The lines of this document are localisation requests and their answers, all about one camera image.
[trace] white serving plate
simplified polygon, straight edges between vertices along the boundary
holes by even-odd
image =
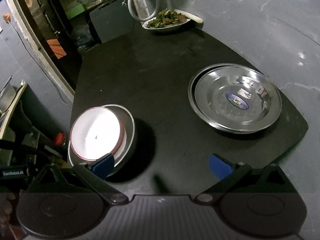
[[[176,25],[173,25],[173,26],[170,26],[170,27],[164,27],[164,28],[154,28],[154,29],[147,28],[147,24],[148,24],[150,21],[154,20],[154,19],[156,19],[156,17],[154,17],[154,18],[146,21],[146,22],[142,25],[142,27],[143,27],[144,29],[146,29],[146,30],[152,30],[152,31],[156,31],[156,32],[171,32],[171,31],[177,30],[177,29],[180,28],[182,25],[184,25],[184,24],[186,24],[187,22],[191,21],[191,19],[187,19],[187,21],[184,22],[184,23],[179,23],[179,24],[176,24]]]

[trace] countertop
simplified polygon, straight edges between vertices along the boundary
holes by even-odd
[[[308,124],[283,93],[282,113],[264,131],[233,135],[202,121],[189,104],[188,84],[199,70],[217,63],[257,70],[192,24],[168,34],[136,27],[85,54],[71,125],[86,109],[105,104],[125,106],[137,125],[137,150],[108,177],[113,187],[129,196],[196,195],[218,181],[209,171],[212,153],[263,168],[302,139]]]

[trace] gray wall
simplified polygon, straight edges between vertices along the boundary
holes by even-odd
[[[307,120],[281,167],[308,207],[301,235],[320,239],[320,0],[162,0],[166,7],[203,18],[205,32],[269,75]]]
[[[23,108],[33,125],[49,137],[60,131],[69,133],[71,108],[61,102],[54,86],[28,54],[13,27],[2,20],[6,12],[11,15],[13,27],[20,32],[6,0],[1,0],[0,87],[3,87],[11,75],[13,76],[11,84],[16,87],[24,79],[29,87],[22,98]],[[25,44],[31,52],[29,43],[25,41]],[[61,94],[72,106],[63,92]]]

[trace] stacked metal plates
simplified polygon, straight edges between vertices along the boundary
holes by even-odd
[[[190,81],[188,93],[198,116],[225,132],[263,130],[281,112],[278,88],[263,74],[237,64],[204,68]]]

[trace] stir-fried food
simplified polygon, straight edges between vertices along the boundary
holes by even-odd
[[[155,29],[155,28],[170,27],[180,23],[184,23],[186,21],[187,21],[187,17],[185,17],[181,13],[177,13],[175,11],[170,11],[168,9],[165,9],[159,12],[156,19],[148,22],[147,28]]]

